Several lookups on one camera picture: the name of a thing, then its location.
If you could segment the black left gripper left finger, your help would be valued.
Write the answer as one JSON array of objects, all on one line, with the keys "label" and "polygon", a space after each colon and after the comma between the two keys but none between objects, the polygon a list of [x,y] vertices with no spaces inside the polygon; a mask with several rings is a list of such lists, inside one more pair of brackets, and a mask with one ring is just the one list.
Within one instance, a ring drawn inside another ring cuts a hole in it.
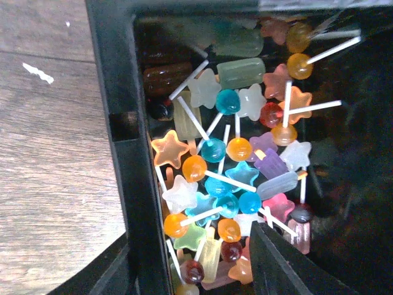
[{"label": "black left gripper left finger", "polygon": [[50,294],[131,294],[129,247],[121,235],[97,258]]}]

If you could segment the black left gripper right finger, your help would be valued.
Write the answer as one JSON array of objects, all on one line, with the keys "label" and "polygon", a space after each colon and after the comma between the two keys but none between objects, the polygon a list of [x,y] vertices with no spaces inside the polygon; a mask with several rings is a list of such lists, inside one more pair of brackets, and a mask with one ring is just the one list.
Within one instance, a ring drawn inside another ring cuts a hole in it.
[{"label": "black left gripper right finger", "polygon": [[256,294],[357,294],[265,223],[252,223],[249,251]]}]

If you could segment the black candy bin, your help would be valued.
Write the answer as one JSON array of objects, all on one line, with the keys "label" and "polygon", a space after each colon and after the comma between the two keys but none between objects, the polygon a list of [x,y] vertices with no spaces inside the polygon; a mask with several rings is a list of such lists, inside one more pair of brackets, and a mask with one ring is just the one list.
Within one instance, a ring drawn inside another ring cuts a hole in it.
[{"label": "black candy bin", "polygon": [[152,139],[174,127],[166,96],[143,72],[181,59],[196,68],[232,61],[207,43],[239,20],[303,17],[317,24],[335,12],[337,33],[361,42],[323,61],[296,86],[317,102],[342,106],[301,119],[309,141],[306,202],[314,213],[305,255],[357,294],[392,293],[392,2],[391,1],[87,1],[101,95],[119,187],[131,294],[173,294]]}]

